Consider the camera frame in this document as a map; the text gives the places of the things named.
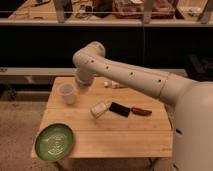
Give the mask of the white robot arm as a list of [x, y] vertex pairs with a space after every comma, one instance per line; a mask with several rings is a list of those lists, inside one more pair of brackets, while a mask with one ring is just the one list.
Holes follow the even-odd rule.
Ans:
[[105, 54], [93, 41], [73, 55], [77, 85], [91, 86], [98, 74], [171, 106], [172, 171], [213, 171], [213, 82], [115, 62]]

